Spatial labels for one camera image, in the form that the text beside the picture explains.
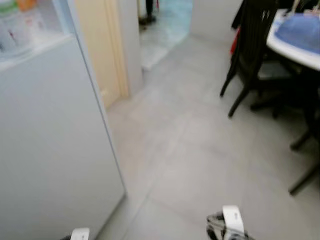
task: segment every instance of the gray tile floor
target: gray tile floor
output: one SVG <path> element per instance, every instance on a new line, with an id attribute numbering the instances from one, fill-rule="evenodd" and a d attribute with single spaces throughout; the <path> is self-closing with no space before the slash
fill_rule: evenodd
<path id="1" fill-rule="evenodd" d="M 157 21 L 140 33 L 141 63 L 150 70 L 189 33 L 193 0 L 160 0 Z"/>
<path id="2" fill-rule="evenodd" d="M 140 93 L 108 110 L 128 196 L 100 240 L 205 240 L 206 216 L 228 204 L 257 240 L 320 239 L 317 183 L 288 194 L 316 143 L 290 151 L 301 114 L 252 113 L 255 94 L 228 119 L 241 89 L 235 79 L 219 98 L 229 61 L 229 46 L 188 37 L 145 72 Z"/>

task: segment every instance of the refrigerator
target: refrigerator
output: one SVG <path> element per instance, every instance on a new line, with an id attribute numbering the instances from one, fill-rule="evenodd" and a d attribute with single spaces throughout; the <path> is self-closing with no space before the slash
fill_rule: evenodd
<path id="1" fill-rule="evenodd" d="M 21 42 L 0 52 L 1 239 L 94 239 L 125 195 L 75 1 L 2 22 Z"/>

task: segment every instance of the chair leg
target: chair leg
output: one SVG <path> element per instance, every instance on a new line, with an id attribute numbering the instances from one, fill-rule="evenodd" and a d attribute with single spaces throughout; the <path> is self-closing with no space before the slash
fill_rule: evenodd
<path id="1" fill-rule="evenodd" d="M 223 97 L 225 94 L 225 91 L 229 85 L 229 83 L 231 82 L 231 80 L 234 78 L 234 76 L 236 75 L 236 70 L 235 67 L 233 66 L 233 64 L 231 64 L 231 67 L 228 71 L 228 74 L 226 75 L 226 80 L 222 86 L 221 92 L 220 92 L 220 97 Z"/>
<path id="2" fill-rule="evenodd" d="M 320 164 L 317 164 L 311 168 L 290 190 L 289 193 L 292 196 L 297 195 L 298 192 L 312 179 L 314 179 L 320 173 Z"/>
<path id="3" fill-rule="evenodd" d="M 292 143 L 290 145 L 291 150 L 293 151 L 297 151 L 301 148 L 301 146 L 309 139 L 311 138 L 312 134 L 311 132 L 308 130 L 306 131 L 297 141 L 295 141 L 294 143 Z"/>
<path id="4" fill-rule="evenodd" d="M 274 96 L 268 100 L 265 100 L 263 102 L 256 102 L 256 103 L 253 103 L 251 106 L 250 106 L 250 109 L 251 111 L 258 111 L 258 110 L 261 110 L 261 109 L 265 109 L 265 108 L 270 108 L 270 107 L 273 107 L 275 105 L 278 105 L 279 102 L 281 101 L 281 97 L 282 96 Z"/>
<path id="5" fill-rule="evenodd" d="M 264 94 L 264 91 L 262 91 L 261 89 L 258 90 L 258 97 L 262 98 L 262 95 Z"/>
<path id="6" fill-rule="evenodd" d="M 280 115 L 281 110 L 283 109 L 282 105 L 276 106 L 272 111 L 272 117 L 273 119 L 277 119 Z"/>
<path id="7" fill-rule="evenodd" d="M 243 99 L 245 99 L 248 93 L 249 93 L 249 88 L 244 87 L 229 111 L 229 114 L 228 114 L 229 118 L 232 118 L 239 104 L 242 102 Z"/>

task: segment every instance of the black chair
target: black chair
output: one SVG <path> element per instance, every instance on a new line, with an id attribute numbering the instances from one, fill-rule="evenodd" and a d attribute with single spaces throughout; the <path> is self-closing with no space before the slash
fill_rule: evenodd
<path id="1" fill-rule="evenodd" d="M 278 8 L 279 9 L 291 9 L 293 4 L 294 4 L 294 0 L 278 0 Z M 235 30 L 240 26 L 243 8 L 244 8 L 244 2 L 241 3 L 240 8 L 239 8 L 238 12 L 236 13 L 236 15 L 233 19 L 232 25 L 231 25 L 231 28 L 233 28 Z"/>
<path id="2" fill-rule="evenodd" d="M 60 240 L 70 240 L 70 239 L 71 239 L 71 235 L 65 236 L 64 238 L 61 238 Z"/>
<path id="3" fill-rule="evenodd" d="M 290 145 L 290 148 L 293 151 L 299 150 L 302 145 L 311 137 L 314 137 L 318 141 L 319 147 L 319 159 L 318 163 L 316 163 L 313 167 L 311 167 L 304 175 L 301 177 L 299 181 L 297 181 L 290 189 L 289 193 L 295 196 L 302 188 L 312 181 L 317 176 L 320 176 L 320 117 L 319 115 L 319 96 L 318 91 L 319 83 L 315 82 L 315 84 L 311 84 L 309 86 L 310 90 L 307 90 L 303 97 L 303 111 L 305 121 L 308 126 L 308 130 L 306 133 L 302 135 L 302 137 Z"/>
<path id="4" fill-rule="evenodd" d="M 288 77 L 260 79 L 258 76 L 267 51 L 268 33 L 277 9 L 277 0 L 244 0 L 237 47 L 220 92 L 220 96 L 223 97 L 231 80 L 236 74 L 239 75 L 243 89 L 229 111 L 230 118 L 251 90 L 262 92 L 279 89 L 284 84 L 282 80 L 288 79 Z"/>

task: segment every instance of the doorway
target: doorway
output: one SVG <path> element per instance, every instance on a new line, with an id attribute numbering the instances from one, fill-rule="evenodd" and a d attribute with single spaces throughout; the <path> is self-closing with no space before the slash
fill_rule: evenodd
<path id="1" fill-rule="evenodd" d="M 188 34 L 193 0 L 154 0 L 152 15 L 155 21 L 141 21 L 146 14 L 146 0 L 138 0 L 140 19 L 141 65 L 149 71 Z"/>
<path id="2" fill-rule="evenodd" d="M 116 0 L 74 1 L 104 106 L 129 95 Z"/>

